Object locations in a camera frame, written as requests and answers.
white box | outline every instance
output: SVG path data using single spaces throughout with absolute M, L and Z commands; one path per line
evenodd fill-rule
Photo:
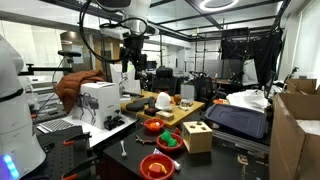
M 108 116 L 116 117 L 120 110 L 119 85 L 115 83 L 87 83 L 81 85 L 80 95 L 73 108 L 73 118 L 83 120 L 99 129 L 104 128 Z

brown cloth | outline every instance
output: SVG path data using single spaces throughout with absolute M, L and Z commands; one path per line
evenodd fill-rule
M 63 103 L 64 110 L 70 113 L 77 101 L 81 84 L 105 82 L 101 70 L 81 71 L 64 76 L 56 88 L 56 94 Z

workbench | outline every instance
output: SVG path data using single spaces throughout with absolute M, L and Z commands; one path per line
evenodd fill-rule
M 152 154 L 157 145 L 142 145 L 135 141 L 138 135 L 142 139 L 155 140 L 158 134 L 150 134 L 145 128 L 140 128 L 124 138 L 127 157 L 121 156 L 120 142 L 104 150 L 104 175 L 108 179 L 141 179 L 139 164 L 144 157 Z M 189 154 L 186 148 L 174 153 L 165 153 L 181 164 L 181 170 L 175 171 L 173 180 L 268 180 L 269 167 L 267 157 L 257 158 L 247 151 L 238 149 L 233 143 L 213 137 L 211 152 Z M 240 157 L 248 160 L 248 165 L 239 161 Z
M 144 96 L 144 98 L 149 98 L 151 96 L 157 98 L 157 96 L 158 96 L 157 93 L 148 92 L 148 91 L 142 91 L 141 94 Z M 128 113 L 131 113 L 131 114 L 134 114 L 134 115 L 137 115 L 137 112 L 127 111 L 127 109 L 126 109 L 127 104 L 128 104 L 128 102 L 122 103 L 121 110 L 128 112 Z M 176 126 L 177 124 L 181 123 L 183 120 L 187 119 L 192 113 L 200 110 L 202 107 L 204 107 L 204 105 L 205 104 L 202 102 L 194 101 L 193 105 L 191 106 L 190 110 L 188 110 L 188 111 L 182 110 L 178 106 L 173 105 L 171 113 L 174 114 L 174 119 L 171 121 L 165 121 L 165 126 L 168 128 Z M 144 114 L 144 112 L 139 112 L 137 117 L 142 118 L 142 119 L 154 118 L 152 116 L 148 116 L 148 115 Z

office chair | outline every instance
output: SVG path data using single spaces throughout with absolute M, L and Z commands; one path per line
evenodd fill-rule
M 195 100 L 205 103 L 205 109 L 213 105 L 215 94 L 213 93 L 213 85 L 211 77 L 199 77 L 191 80 L 195 87 Z
M 174 96 L 177 93 L 177 84 L 178 79 L 173 76 L 172 68 L 160 67 L 152 78 L 152 92 L 168 91 L 170 96 Z

wooden table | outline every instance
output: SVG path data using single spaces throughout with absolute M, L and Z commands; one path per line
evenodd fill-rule
M 148 92 L 148 91 L 142 91 L 141 94 L 144 95 L 144 98 L 149 98 L 150 96 L 153 96 L 153 97 L 156 98 L 158 96 L 157 93 Z M 127 104 L 128 103 L 122 103 L 121 104 L 121 110 L 125 111 L 125 112 L 132 113 L 132 114 L 137 114 L 137 112 L 127 111 L 127 109 L 126 109 L 126 105 Z M 199 110 L 202 107 L 204 107 L 204 105 L 205 104 L 202 103 L 202 102 L 194 101 L 193 105 L 191 106 L 189 111 L 182 110 L 178 106 L 173 106 L 171 113 L 174 114 L 174 119 L 171 120 L 171 121 L 164 121 L 165 122 L 165 126 L 169 127 L 169 128 L 174 127 L 175 125 L 179 124 L 184 119 L 186 119 L 189 115 L 191 115 L 192 113 L 194 113 L 197 110 Z M 138 117 L 139 118 L 144 118 L 144 119 L 154 118 L 154 117 L 151 117 L 151 116 L 148 116 L 148 115 L 144 114 L 144 112 L 139 112 Z
M 217 81 L 213 81 L 216 84 L 231 84 L 228 79 L 217 79 Z

